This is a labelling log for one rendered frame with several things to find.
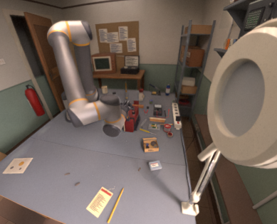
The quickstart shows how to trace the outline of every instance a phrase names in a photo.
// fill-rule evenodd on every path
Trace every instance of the computer monitor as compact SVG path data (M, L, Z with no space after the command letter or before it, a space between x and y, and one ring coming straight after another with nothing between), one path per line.
M93 74L116 73L115 53L98 53L91 56Z

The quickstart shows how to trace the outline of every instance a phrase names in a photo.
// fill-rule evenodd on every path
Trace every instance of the cork board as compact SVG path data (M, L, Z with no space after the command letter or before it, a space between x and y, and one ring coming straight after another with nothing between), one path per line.
M107 29L108 33L112 33L112 32L118 32L119 26L127 26L128 38L136 39L136 51L134 52L127 51L127 41L117 42L122 44L122 53L116 53L117 72L120 72L120 69L125 66L125 55L139 55L139 22L125 21L125 22L118 22L118 23L104 23L104 24L95 25L100 53L110 53L111 43L100 42L99 29Z

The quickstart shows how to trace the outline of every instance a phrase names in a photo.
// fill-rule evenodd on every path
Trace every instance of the power strip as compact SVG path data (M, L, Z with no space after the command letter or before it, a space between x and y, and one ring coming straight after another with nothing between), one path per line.
M180 115L179 115L179 106L175 102L172 103L172 114L174 116L174 128L176 128L177 130L180 130L182 128L182 122L177 121L177 117L180 117Z

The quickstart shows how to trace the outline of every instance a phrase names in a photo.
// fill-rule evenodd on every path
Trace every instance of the wooden door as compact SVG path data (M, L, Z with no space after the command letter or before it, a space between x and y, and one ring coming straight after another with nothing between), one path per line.
M61 93L64 91L56 59L52 47L48 43L47 33L52 26L48 18L37 16L30 13L24 13L29 27L31 37L38 52L39 59L45 71L47 81L60 111L65 109L61 99Z

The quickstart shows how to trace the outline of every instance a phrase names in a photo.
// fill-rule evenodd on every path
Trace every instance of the fire extinguisher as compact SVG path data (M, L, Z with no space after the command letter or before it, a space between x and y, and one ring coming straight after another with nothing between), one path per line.
M38 94L36 93L36 90L32 85L27 85L25 90L25 96L36 113L37 116L42 116L45 114L45 110L43 110L43 105L41 104L41 100L38 97Z

